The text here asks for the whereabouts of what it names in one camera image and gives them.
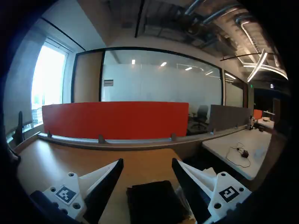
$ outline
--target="black cloth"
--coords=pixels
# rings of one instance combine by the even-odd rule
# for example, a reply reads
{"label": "black cloth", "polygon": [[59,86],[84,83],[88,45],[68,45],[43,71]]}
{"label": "black cloth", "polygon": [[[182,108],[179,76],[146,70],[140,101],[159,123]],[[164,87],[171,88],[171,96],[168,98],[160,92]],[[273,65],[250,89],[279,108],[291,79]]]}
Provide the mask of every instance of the black cloth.
{"label": "black cloth", "polygon": [[131,224],[177,224],[188,215],[169,181],[134,185],[127,196]]}

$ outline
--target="glass wall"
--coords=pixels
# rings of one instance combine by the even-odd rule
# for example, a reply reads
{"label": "glass wall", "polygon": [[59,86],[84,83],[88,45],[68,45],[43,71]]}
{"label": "glass wall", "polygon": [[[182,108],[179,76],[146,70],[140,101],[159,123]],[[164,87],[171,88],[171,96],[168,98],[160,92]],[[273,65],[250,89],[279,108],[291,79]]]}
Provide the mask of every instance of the glass wall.
{"label": "glass wall", "polygon": [[245,83],[227,71],[224,71],[224,77],[226,90],[225,105],[243,107]]}
{"label": "glass wall", "polygon": [[102,101],[189,103],[190,117],[206,117],[221,105],[220,70],[204,62],[144,50],[106,51]]}

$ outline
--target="orange partition panel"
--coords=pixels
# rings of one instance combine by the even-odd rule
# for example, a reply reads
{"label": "orange partition panel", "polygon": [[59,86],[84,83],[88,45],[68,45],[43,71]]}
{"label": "orange partition panel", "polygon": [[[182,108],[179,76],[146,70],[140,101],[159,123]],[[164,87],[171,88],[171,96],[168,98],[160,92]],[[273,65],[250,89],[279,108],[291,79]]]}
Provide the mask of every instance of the orange partition panel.
{"label": "orange partition panel", "polygon": [[253,110],[253,116],[256,120],[261,119],[263,116],[263,111]]}
{"label": "orange partition panel", "polygon": [[185,136],[188,103],[96,102],[42,107],[45,132],[98,139],[158,139]]}

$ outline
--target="cable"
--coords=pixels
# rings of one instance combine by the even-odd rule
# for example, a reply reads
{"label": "cable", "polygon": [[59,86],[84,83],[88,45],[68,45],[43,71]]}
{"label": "cable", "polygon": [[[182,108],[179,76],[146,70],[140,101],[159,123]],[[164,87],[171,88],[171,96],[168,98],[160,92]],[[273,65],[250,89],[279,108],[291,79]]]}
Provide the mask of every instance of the cable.
{"label": "cable", "polygon": [[[243,150],[245,150],[245,148],[244,148],[245,146],[243,145],[243,147],[237,147],[237,148],[234,148],[234,147],[230,147],[229,149],[228,149],[228,152],[227,152],[227,154],[226,154],[226,159],[228,160],[228,161],[230,161],[228,158],[227,158],[227,156],[228,156],[228,154],[229,154],[229,152],[230,152],[230,149],[232,148],[232,149],[236,149],[237,150],[237,152],[239,152],[241,155],[242,155],[242,153],[239,151],[239,149],[243,149]],[[232,164],[234,164],[234,165],[236,165],[236,166],[240,166],[240,167],[243,167],[243,168],[247,168],[247,167],[250,167],[251,166],[251,162],[250,162],[250,160],[248,159],[248,161],[249,161],[249,165],[248,166],[242,166],[242,165],[240,165],[240,164],[235,164],[234,162],[232,162],[232,161],[230,161]]]}

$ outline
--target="ceiling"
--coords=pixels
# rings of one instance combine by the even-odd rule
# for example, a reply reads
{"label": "ceiling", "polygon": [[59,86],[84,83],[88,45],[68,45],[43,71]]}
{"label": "ceiling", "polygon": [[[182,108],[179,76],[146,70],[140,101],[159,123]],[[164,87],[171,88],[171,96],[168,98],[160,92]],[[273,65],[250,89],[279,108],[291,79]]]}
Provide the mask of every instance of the ceiling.
{"label": "ceiling", "polygon": [[[141,0],[105,0],[115,21],[123,29],[135,29]],[[284,69],[272,40],[257,20],[236,0],[145,0],[138,36],[149,35],[192,45],[219,59],[243,56],[243,63],[257,63],[263,49],[264,62]],[[253,68],[243,68],[249,76]],[[253,80],[286,86],[287,80],[275,72],[259,71]]]}

